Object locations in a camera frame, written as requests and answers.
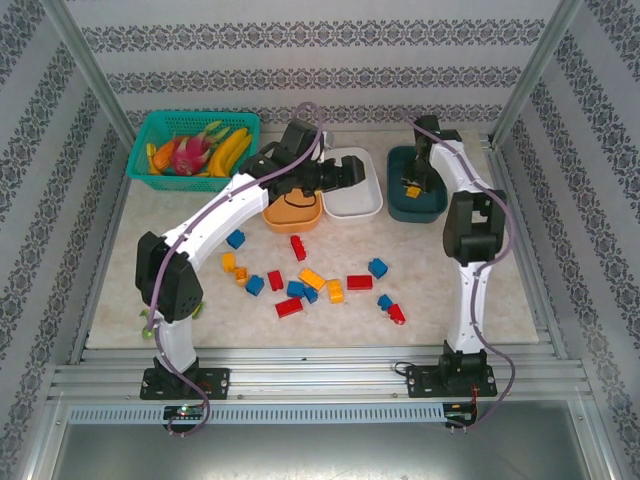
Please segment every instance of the vent grille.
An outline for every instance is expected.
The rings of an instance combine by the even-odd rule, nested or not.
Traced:
[[[69,419],[75,425],[148,425],[162,423],[164,406],[74,407]],[[177,420],[183,424],[196,420]],[[214,405],[209,423],[328,424],[443,422],[441,403],[402,405]]]

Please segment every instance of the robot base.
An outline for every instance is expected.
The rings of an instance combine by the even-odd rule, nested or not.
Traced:
[[[498,394],[487,354],[454,352],[447,342],[437,366],[411,365],[405,370],[410,398],[478,397]]]
[[[157,358],[147,368],[140,387],[141,400],[198,400],[200,395],[163,367]],[[226,400],[229,393],[228,368],[199,368],[199,360],[183,373],[207,394],[209,400]]]

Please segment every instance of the blue toy block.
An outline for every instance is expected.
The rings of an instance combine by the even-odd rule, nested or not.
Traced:
[[[309,303],[315,303],[318,300],[318,292],[313,287],[305,287],[304,296],[307,297]]]
[[[257,297],[264,288],[264,280],[258,275],[251,275],[249,283],[244,287],[254,297]]]
[[[287,297],[304,297],[304,283],[295,281],[289,282],[289,285],[287,285]]]
[[[387,311],[393,305],[393,301],[389,298],[389,295],[382,295],[378,299],[378,306],[383,310]]]
[[[387,267],[387,264],[379,258],[374,258],[369,262],[369,271],[371,272],[371,275],[376,277],[378,280],[387,273],[388,269],[389,267]]]
[[[234,250],[237,250],[238,248],[240,248],[240,245],[244,243],[244,233],[242,233],[240,230],[236,230],[227,237],[227,243]]]

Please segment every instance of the yellow toy block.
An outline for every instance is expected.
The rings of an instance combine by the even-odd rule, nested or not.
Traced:
[[[249,272],[244,267],[236,267],[233,269],[233,273],[236,276],[236,283],[241,287],[244,287],[249,283]]]
[[[300,272],[298,278],[310,287],[315,288],[317,292],[319,292],[322,287],[324,287],[324,278],[308,268],[305,268],[302,272]]]
[[[222,254],[222,268],[227,273],[232,273],[234,268],[236,268],[236,256],[229,252]]]
[[[331,303],[344,302],[344,293],[342,293],[340,280],[327,280],[327,289],[329,290],[329,299],[331,300]]]
[[[418,198],[420,195],[420,189],[418,187],[409,187],[407,188],[407,197]]]

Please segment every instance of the white bowl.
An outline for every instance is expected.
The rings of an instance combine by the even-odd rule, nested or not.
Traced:
[[[337,225],[358,225],[373,220],[382,209],[382,191],[378,175],[373,168],[371,155],[357,147],[336,148],[325,154],[327,159],[335,158],[336,165],[342,165],[341,158],[355,155],[364,164],[365,179],[357,185],[322,193],[322,203],[329,221]]]

